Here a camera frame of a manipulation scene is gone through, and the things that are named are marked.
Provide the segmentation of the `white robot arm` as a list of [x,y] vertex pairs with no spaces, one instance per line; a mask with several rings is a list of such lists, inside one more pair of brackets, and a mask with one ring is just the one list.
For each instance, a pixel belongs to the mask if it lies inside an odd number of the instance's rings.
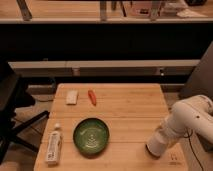
[[161,157],[187,132],[194,130],[213,143],[213,101],[205,95],[195,95],[175,102],[146,143],[148,151]]

